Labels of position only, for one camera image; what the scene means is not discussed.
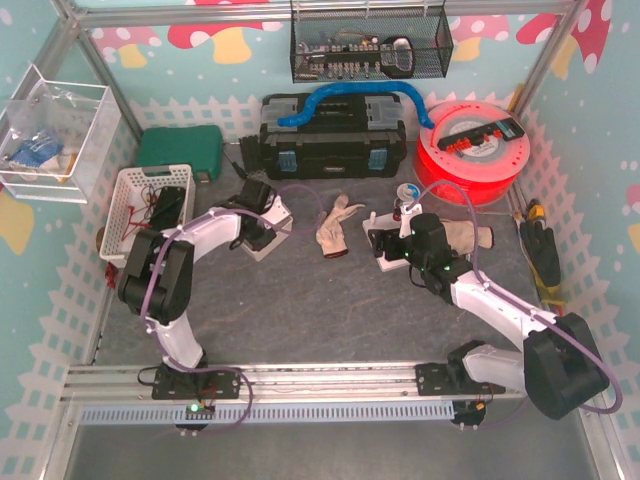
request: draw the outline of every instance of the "black toolbox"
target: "black toolbox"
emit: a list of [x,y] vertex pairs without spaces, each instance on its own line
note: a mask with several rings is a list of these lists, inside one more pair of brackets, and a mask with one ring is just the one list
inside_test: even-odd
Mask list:
[[392,93],[327,97],[311,121],[279,127],[309,94],[276,94],[262,102],[260,156],[269,178],[393,177],[407,155],[400,98]]

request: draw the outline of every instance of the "white plastic basket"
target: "white plastic basket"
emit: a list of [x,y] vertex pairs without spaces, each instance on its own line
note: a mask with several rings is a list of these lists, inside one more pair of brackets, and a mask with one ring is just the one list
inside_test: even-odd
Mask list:
[[100,247],[100,257],[118,268],[124,268],[126,265],[136,234],[136,231],[133,230],[134,227],[129,225],[129,207],[133,207],[134,210],[144,208],[142,194],[146,187],[154,189],[162,187],[185,188],[186,196],[182,206],[180,223],[185,224],[193,217],[196,185],[193,181],[191,166],[166,165],[120,170]]

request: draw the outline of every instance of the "metal wire basket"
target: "metal wire basket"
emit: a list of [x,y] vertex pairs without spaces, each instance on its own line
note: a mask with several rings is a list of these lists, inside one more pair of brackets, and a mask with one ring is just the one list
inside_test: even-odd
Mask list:
[[445,77],[453,40],[438,6],[322,9],[291,0],[293,82]]

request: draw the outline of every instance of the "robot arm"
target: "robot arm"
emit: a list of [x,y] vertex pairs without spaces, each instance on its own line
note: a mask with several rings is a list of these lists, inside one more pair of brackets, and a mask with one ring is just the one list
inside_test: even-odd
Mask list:
[[[193,336],[187,318],[191,298],[193,264],[221,245],[242,247],[256,259],[286,238],[252,217],[238,215],[232,209],[250,210],[274,225],[290,225],[291,214],[280,197],[268,185],[248,180],[240,195],[232,197],[223,207],[213,207],[202,215],[195,226],[184,231],[169,246],[162,274],[149,302],[147,333],[156,333],[168,356],[163,362],[181,370],[180,366],[196,368],[203,363],[204,351]],[[118,286],[118,297],[139,315],[149,286],[151,271],[158,250],[176,229],[156,232],[142,230],[135,238],[127,265]]]
[[411,235],[401,240],[404,257],[420,272],[424,287],[477,315],[519,350],[498,350],[476,341],[468,349],[458,349],[462,368],[452,371],[478,383],[526,392],[533,404],[553,419],[609,386],[607,376],[591,360],[538,320],[555,325],[600,358],[584,319],[575,313],[558,317],[524,302],[483,272],[476,274],[469,261],[451,250],[437,215],[403,211],[405,215],[410,217]]

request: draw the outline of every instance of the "white fence pattern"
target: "white fence pattern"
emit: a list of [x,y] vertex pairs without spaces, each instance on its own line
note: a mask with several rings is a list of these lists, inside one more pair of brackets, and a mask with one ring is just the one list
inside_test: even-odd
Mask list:
[[3,478],[39,477],[43,441],[49,434],[67,367],[91,360],[87,347],[106,295],[105,263],[96,251],[96,233],[106,224],[118,170],[133,163],[136,149],[121,122],[95,190],[89,202],[79,206],[82,222],[72,225],[74,243],[65,245],[69,260],[57,269],[60,288],[49,292],[51,314],[40,318],[44,338],[29,347],[35,359],[33,370],[18,377],[24,388],[22,400],[5,410],[13,424],[9,435],[0,440]]
[[[579,313],[587,320],[603,360],[613,368],[621,382],[625,399],[614,424],[627,462],[631,464],[628,447],[640,447],[640,429],[629,428],[633,425],[631,412],[640,405],[640,391],[636,382],[640,365],[625,355],[623,347],[629,336],[616,329],[614,320],[619,309],[607,303],[605,294],[609,282],[598,278],[596,268],[600,258],[589,254],[591,235],[581,229],[584,214],[574,210],[575,194],[567,191],[567,175],[560,175],[558,171],[560,157],[552,154],[552,141],[545,139],[545,125],[538,123],[538,111],[527,110],[523,122],[531,141],[532,153],[520,176],[520,185],[527,200],[539,198],[547,209],[547,220],[555,232],[560,254],[562,289],[569,300],[568,310]],[[611,390],[606,395],[609,403],[613,399]]]
[[[491,93],[484,99],[478,98],[478,100],[507,108],[512,98],[513,93],[498,100],[495,93]],[[436,98],[436,94],[432,92],[427,95],[426,104],[431,108],[451,100],[456,100],[454,92],[441,99]],[[471,93],[464,100],[476,100],[475,93]],[[241,103],[231,96],[227,103],[220,103],[214,97],[210,97],[206,103],[199,103],[195,98],[191,98],[186,104],[181,104],[171,98],[167,105],[160,105],[154,99],[151,99],[147,106],[142,106],[135,101],[131,101],[130,105],[140,126],[145,130],[152,127],[192,127],[215,124],[222,130],[226,142],[236,142],[246,135],[256,135],[260,130],[262,102],[253,95],[247,99],[246,103]],[[407,138],[415,139],[419,131],[415,107],[405,95],[402,95],[402,105]]]

